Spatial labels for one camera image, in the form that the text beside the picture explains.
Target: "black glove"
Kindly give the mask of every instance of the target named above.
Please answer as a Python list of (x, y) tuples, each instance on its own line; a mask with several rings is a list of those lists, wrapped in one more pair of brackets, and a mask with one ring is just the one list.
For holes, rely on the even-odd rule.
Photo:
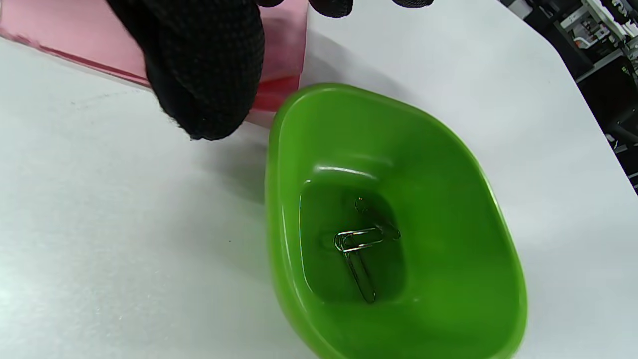
[[(393, 0), (421, 8), (433, 0)], [(107, 0), (138, 43), (160, 105), (192, 139), (222, 139), (244, 121), (262, 73), (264, 36), (257, 5), (282, 0)], [(309, 0), (344, 17), (352, 0)]]

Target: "white tabletop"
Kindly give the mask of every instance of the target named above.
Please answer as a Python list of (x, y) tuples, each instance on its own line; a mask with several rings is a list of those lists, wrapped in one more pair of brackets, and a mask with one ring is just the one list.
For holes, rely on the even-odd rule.
[[(638, 355), (638, 199), (549, 44), (494, 0), (312, 15), (305, 82), (416, 105), (483, 165), (525, 270), (518, 358)], [(267, 131), (0, 42), (0, 358), (310, 359), (272, 292)]]

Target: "glove fingertip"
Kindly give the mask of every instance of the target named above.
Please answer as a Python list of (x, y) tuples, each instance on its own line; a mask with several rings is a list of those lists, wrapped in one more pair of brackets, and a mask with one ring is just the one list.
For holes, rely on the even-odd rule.
[(352, 12), (353, 0), (309, 0), (310, 5), (326, 17), (339, 19), (346, 17)]
[(392, 0), (395, 4), (403, 8), (418, 9), (430, 6), (434, 0)]

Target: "plastic bowl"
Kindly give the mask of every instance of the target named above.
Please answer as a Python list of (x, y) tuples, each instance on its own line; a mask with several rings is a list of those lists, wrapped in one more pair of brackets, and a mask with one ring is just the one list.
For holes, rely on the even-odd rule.
[[(514, 354), (526, 322), (521, 265), (484, 173), (447, 127), (384, 96), (322, 84), (277, 113), (268, 156), (275, 292), (319, 357)], [(366, 226), (359, 197), (401, 231), (361, 252), (372, 304), (333, 242)]]

